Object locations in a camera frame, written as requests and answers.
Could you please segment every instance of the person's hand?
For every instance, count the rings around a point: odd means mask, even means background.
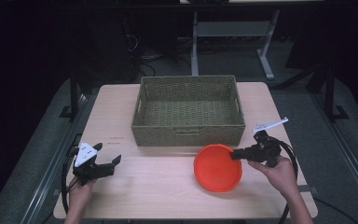
[[[90,180],[84,186],[75,176],[69,186],[69,210],[66,215],[65,224],[80,223],[81,219],[86,215],[86,206],[92,195],[92,187],[97,180]]]
[[[277,189],[283,197],[287,197],[298,191],[293,165],[289,159],[278,156],[277,165],[273,168],[256,161],[248,161],[248,164],[263,173],[269,183]]]

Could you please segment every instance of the table top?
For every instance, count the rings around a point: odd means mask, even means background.
[[[193,162],[201,147],[137,147],[131,132],[131,120],[139,86],[101,87],[89,116],[81,141],[92,146],[103,143],[96,163],[110,163],[120,154],[122,159],[113,176],[101,178],[94,185],[87,218],[237,219],[282,215],[285,207],[282,195],[244,160],[241,161],[241,181],[234,189],[211,192],[203,188],[194,176]],[[257,123],[281,117],[266,84],[239,82],[237,88],[246,123],[238,148],[249,147],[255,144],[252,128]],[[290,145],[283,125],[267,132]],[[72,178],[71,169],[67,185]],[[297,183],[299,186],[307,185],[301,169]],[[318,210],[310,192],[301,195],[311,216],[316,217]],[[65,218],[61,197],[54,216]]]

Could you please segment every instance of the orange bowl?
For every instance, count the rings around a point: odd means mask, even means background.
[[[216,144],[203,147],[194,160],[194,174],[208,190],[224,192],[233,189],[242,177],[241,161],[231,159],[233,150]]]

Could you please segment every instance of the woven basket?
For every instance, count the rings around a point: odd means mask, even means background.
[[[143,77],[131,129],[140,147],[237,146],[245,122],[235,77]]]

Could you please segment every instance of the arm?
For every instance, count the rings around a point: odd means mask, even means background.
[[[298,190],[295,172],[289,159],[279,156],[274,168],[259,162],[248,161],[249,165],[263,173],[269,183],[277,189],[287,201],[293,223],[313,223],[310,212]]]
[[[77,177],[71,181],[69,186],[69,210],[66,215],[65,224],[77,224],[86,215],[86,206],[92,194],[92,187],[97,180],[91,180],[86,185],[81,186],[77,182]]]

